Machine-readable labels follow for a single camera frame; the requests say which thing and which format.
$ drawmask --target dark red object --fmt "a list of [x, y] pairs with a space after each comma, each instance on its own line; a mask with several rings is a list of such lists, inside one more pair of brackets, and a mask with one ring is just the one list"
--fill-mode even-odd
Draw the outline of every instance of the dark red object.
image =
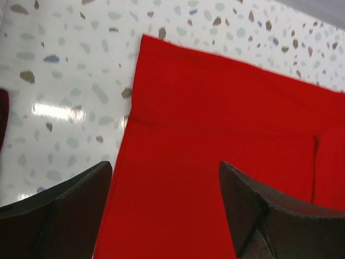
[[0, 89], [0, 150], [5, 138], [7, 121], [9, 117], [9, 94]]

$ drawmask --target red cloth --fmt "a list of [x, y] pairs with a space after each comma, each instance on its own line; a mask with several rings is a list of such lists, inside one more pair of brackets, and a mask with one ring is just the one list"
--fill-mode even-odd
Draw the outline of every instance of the red cloth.
[[143, 36], [95, 259], [235, 258], [221, 160], [345, 209], [344, 111], [345, 94]]

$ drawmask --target white speckled floor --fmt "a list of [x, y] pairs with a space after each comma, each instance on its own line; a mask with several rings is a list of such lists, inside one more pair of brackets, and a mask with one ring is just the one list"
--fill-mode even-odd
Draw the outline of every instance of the white speckled floor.
[[114, 166], [143, 33], [345, 90], [344, 31], [274, 1], [9, 0], [0, 206]]

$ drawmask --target red fabric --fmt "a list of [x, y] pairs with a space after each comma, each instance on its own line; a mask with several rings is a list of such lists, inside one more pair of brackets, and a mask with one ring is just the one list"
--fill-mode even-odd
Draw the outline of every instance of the red fabric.
[[221, 160], [345, 209], [344, 111], [345, 94], [143, 36], [95, 259], [235, 258]]

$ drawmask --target red pants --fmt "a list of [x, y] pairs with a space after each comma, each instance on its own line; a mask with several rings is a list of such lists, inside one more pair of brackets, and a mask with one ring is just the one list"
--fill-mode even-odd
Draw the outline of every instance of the red pants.
[[221, 160], [345, 209], [345, 94], [143, 36], [95, 259], [235, 258]]

